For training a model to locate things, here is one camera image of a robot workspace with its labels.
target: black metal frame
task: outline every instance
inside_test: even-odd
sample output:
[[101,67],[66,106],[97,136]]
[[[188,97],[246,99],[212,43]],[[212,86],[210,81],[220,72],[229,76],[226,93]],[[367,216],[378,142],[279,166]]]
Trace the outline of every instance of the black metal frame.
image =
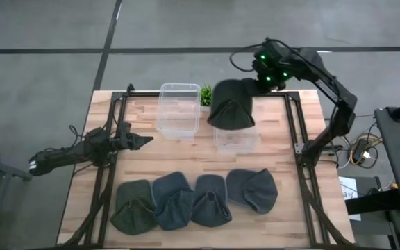
[[[107,127],[106,127],[108,132],[110,133],[111,126],[113,124],[112,122],[113,122],[113,118],[114,118],[115,106],[118,101],[121,101],[118,122],[122,122],[124,120],[124,114],[126,112],[126,102],[129,97],[158,97],[158,95],[159,95],[159,91],[134,91],[134,88],[132,85],[129,85],[126,92],[113,92],[112,97],[111,97],[109,113],[108,113],[108,121],[107,121]],[[310,246],[311,247],[320,247],[320,248],[322,248],[322,246],[334,247],[334,245],[330,245],[328,231],[326,230],[326,227],[325,227],[323,221],[319,217],[318,217],[319,227],[322,232],[323,244],[317,243],[316,233],[315,233],[314,224],[313,224],[313,218],[312,218],[311,209],[310,209],[310,206],[312,204],[310,204],[310,202],[309,202],[309,199],[315,199],[317,204],[319,206],[322,206],[322,200],[320,197],[319,186],[317,183],[317,176],[316,176],[316,172],[315,172],[314,168],[311,167],[308,169],[309,174],[310,174],[309,180],[311,182],[311,187],[312,187],[312,195],[308,195],[307,192],[304,192],[304,190],[309,192],[307,183],[305,181],[305,174],[303,172],[304,166],[300,163],[299,154],[294,149],[294,145],[298,144],[299,141],[298,141],[296,128],[294,125],[294,117],[293,117],[293,112],[292,112],[291,101],[294,101],[295,105],[296,105],[298,123],[300,125],[300,133],[303,138],[303,143],[308,141],[308,134],[306,131],[306,124],[305,124],[305,118],[303,116],[303,110],[301,107],[300,95],[298,92],[270,92],[268,94],[260,95],[260,97],[282,97],[285,101],[288,125],[290,127],[291,142],[292,142],[292,146],[293,146],[294,158],[296,160],[297,177],[298,177],[299,185],[301,188],[301,196],[302,196],[302,201],[303,201],[303,210],[304,210],[304,214],[305,214],[308,238],[310,239]],[[67,244],[58,245],[51,249],[101,249],[101,248],[103,248],[104,240],[106,238],[106,227],[107,227],[108,216],[109,216],[108,212],[109,212],[110,200],[111,200],[111,196],[112,196],[113,180],[114,180],[114,176],[115,176],[116,166],[117,166],[117,155],[115,155],[115,157],[112,158],[112,162],[108,168],[109,169],[108,178],[107,178],[106,186],[105,186],[103,192],[101,192],[101,182],[103,180],[104,169],[98,168],[97,177],[95,178],[94,191],[92,194],[92,203],[90,206],[89,215],[85,218],[85,220],[81,224],[80,228],[74,234],[73,242],[71,244],[68,244],[68,242],[67,242]],[[94,219],[97,216],[97,214],[99,213],[99,211],[101,210],[101,207],[103,207],[103,212],[101,214],[101,225],[100,225],[100,230],[99,230],[99,234],[98,234],[98,238],[97,238],[97,243],[92,243]],[[85,235],[83,244],[78,245],[78,243],[80,242],[83,235]]]

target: wooden tabletop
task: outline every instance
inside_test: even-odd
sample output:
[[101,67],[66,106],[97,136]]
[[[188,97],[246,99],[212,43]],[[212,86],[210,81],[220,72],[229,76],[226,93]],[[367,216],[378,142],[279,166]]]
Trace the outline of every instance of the wooden tabletop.
[[[298,90],[310,139],[325,128],[319,98],[315,90]],[[107,120],[111,91],[96,91],[90,104],[85,132],[103,126]],[[115,194],[125,181],[150,181],[171,172],[182,171],[191,187],[199,175],[219,174],[223,177],[236,168],[256,171],[268,168],[278,189],[277,201],[266,215],[249,208],[228,203],[233,220],[223,226],[206,228],[190,222],[176,231],[162,231],[159,227],[141,235],[130,236],[119,232],[110,222],[106,231],[105,247],[111,248],[195,248],[195,247],[309,247],[297,169],[290,139],[285,103],[279,97],[254,99],[254,119],[261,136],[260,144],[251,153],[223,153],[217,151],[213,128],[206,123],[208,113],[202,112],[199,131],[194,141],[169,141],[156,131],[158,97],[128,98],[125,120],[132,123],[131,131],[154,136],[154,140],[139,151],[121,151],[112,191],[110,215],[115,211]],[[299,123],[296,119],[296,130]],[[68,240],[89,212],[97,169],[89,167],[72,180],[58,243]],[[331,162],[316,167],[324,210],[345,236],[354,242],[347,209],[339,184],[338,173]],[[98,236],[98,220],[94,238]],[[321,242],[317,216],[313,215],[318,242]]]

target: white paper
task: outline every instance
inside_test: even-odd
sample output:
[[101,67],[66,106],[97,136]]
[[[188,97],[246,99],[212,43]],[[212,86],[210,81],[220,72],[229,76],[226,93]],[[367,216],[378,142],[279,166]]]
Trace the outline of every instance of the white paper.
[[[344,200],[358,198],[358,188],[356,187],[356,180],[353,178],[339,177],[339,182],[342,187]],[[360,215],[349,215],[352,220],[360,221]]]

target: folded cloth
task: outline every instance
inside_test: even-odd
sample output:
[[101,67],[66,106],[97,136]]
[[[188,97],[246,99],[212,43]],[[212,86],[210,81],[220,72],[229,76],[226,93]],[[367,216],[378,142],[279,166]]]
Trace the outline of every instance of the folded cloth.
[[268,169],[260,172],[234,169],[226,177],[229,199],[249,206],[260,214],[268,213],[276,203],[277,187]]
[[117,188],[115,209],[110,222],[127,235],[146,233],[157,226],[151,184],[147,180],[122,183]]
[[238,130],[255,125],[251,116],[253,96],[248,91],[251,79],[228,79],[212,90],[211,112],[208,123],[223,130]]
[[191,220],[202,226],[221,226],[232,220],[226,205],[226,183],[221,176],[205,174],[197,179]]
[[156,179],[152,184],[156,202],[155,218],[163,230],[175,230],[188,225],[191,219],[193,191],[181,172]]

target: green plant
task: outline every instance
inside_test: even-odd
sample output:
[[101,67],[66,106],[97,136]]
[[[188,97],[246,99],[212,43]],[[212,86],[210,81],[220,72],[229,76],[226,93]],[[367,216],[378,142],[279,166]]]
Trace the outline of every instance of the green plant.
[[213,89],[209,85],[201,87],[201,105],[211,107],[211,97],[213,96]]

